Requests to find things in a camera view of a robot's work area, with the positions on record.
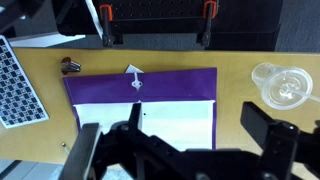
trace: red clip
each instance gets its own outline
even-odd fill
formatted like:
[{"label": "red clip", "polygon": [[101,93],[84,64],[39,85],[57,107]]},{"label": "red clip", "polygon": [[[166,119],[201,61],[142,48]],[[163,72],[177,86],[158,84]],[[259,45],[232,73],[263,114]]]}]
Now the red clip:
[{"label": "red clip", "polygon": [[213,8],[212,8],[212,16],[211,16],[211,19],[214,19],[217,15],[217,2],[214,1],[214,0],[209,0],[207,2],[204,3],[204,6],[203,6],[203,18],[207,18],[207,7],[209,4],[212,4],[213,5]]},{"label": "red clip", "polygon": [[100,6],[100,16],[101,19],[103,19],[103,14],[102,14],[102,9],[107,8],[108,10],[108,16],[109,16],[109,21],[112,21],[112,7],[109,4],[103,4]]}]

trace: white cable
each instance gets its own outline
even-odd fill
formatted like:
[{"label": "white cable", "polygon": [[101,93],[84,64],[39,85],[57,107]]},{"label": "white cable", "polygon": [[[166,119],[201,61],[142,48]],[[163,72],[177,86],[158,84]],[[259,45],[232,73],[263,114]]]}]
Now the white cable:
[{"label": "white cable", "polygon": [[87,7],[89,9],[89,12],[91,14],[94,26],[96,27],[96,30],[97,30],[100,38],[102,39],[103,30],[102,30],[102,26],[99,21],[99,17],[98,17],[96,8],[94,7],[92,0],[86,0],[86,3],[87,3]]}]

